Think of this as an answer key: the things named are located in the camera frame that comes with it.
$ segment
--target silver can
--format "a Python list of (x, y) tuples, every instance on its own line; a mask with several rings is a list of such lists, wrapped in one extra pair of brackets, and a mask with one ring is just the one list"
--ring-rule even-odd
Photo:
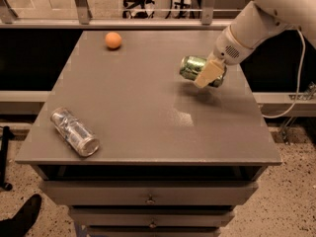
[(53, 111), (50, 120), (80, 156), (90, 156), (99, 149), (100, 141), (97, 136), (66, 108)]
[[(207, 59), (198, 57), (198, 56), (185, 56), (180, 65), (180, 74), (189, 80), (195, 81), (198, 74), (202, 71), (203, 67), (205, 66)], [(209, 83), (208, 86), (211, 87), (219, 87), (222, 85), (224, 81), (225, 73), (216, 78), (213, 82)]]

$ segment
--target ball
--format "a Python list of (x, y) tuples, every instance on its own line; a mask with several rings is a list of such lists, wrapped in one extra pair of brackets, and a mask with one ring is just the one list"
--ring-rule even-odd
[(117, 49), (121, 45), (121, 36), (118, 33), (110, 32), (106, 34), (105, 41), (108, 48)]

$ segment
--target concrete floor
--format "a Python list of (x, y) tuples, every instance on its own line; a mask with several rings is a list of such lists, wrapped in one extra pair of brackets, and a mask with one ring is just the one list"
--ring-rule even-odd
[[(27, 236), (77, 236), (67, 207), (57, 206), (39, 190), (40, 177), (30, 166), (15, 163), (26, 132), (21, 126), (11, 128), (18, 135), (17, 140), (10, 141), (8, 154), (7, 181), (13, 190), (0, 192), (0, 220), (12, 217), (32, 194), (41, 194), (39, 218)], [(290, 145), (285, 145), (278, 128), (270, 126), (283, 164), (268, 168), (255, 194), (236, 207), (236, 216), (222, 228), (221, 237), (316, 236), (316, 137), (308, 130), (308, 126), (296, 125), (289, 131)]]
[[(121, 0), (90, 1), (94, 18), (121, 18)], [(23, 18), (77, 18), (73, 0), (9, 2)], [(157, 8), (163, 8), (159, 3), (165, 2), (158, 0)], [(25, 129), (30, 126), (25, 124), (11, 128), (23, 138)], [(316, 149), (307, 130), (304, 125), (296, 125), (289, 133), (291, 144), (284, 145), (277, 134), (277, 127), (270, 127), (283, 164), (268, 168), (260, 179), (260, 188), (244, 205), (237, 206), (235, 218), (222, 228), (221, 237), (316, 236)], [(41, 194), (43, 203), (39, 218), (27, 236), (77, 236), (74, 223), (67, 215), (67, 207), (57, 206), (40, 191), (40, 177), (30, 166), (15, 163), (15, 155), (22, 143), (20, 139), (9, 144), (7, 181), (13, 185), (13, 190), (0, 191), (0, 220), (12, 217), (32, 194)]]

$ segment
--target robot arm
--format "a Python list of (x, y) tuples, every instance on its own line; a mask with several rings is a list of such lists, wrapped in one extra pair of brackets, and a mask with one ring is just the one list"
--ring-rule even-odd
[(224, 73), (225, 65), (238, 64), (263, 41), (290, 27), (302, 31), (316, 47), (315, 0), (254, 0), (218, 37), (213, 52), (197, 76), (203, 88)]

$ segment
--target drawer handle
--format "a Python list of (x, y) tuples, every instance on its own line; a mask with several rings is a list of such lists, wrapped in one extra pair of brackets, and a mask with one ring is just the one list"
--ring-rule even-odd
[(152, 195), (149, 195), (149, 199), (146, 201), (148, 205), (153, 205), (156, 201), (152, 198)]
[(149, 224), (149, 228), (154, 229), (156, 227), (157, 227), (157, 225), (156, 225), (155, 221), (152, 220), (151, 223)]

